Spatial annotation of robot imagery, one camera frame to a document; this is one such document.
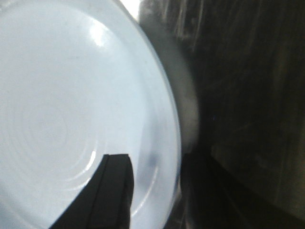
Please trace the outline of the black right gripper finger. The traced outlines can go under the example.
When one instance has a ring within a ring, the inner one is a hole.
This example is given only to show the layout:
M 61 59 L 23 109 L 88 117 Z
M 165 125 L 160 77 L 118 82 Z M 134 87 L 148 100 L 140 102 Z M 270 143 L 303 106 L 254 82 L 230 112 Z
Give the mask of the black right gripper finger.
M 88 184 L 51 228 L 128 229 L 133 190 L 130 157 L 104 155 Z

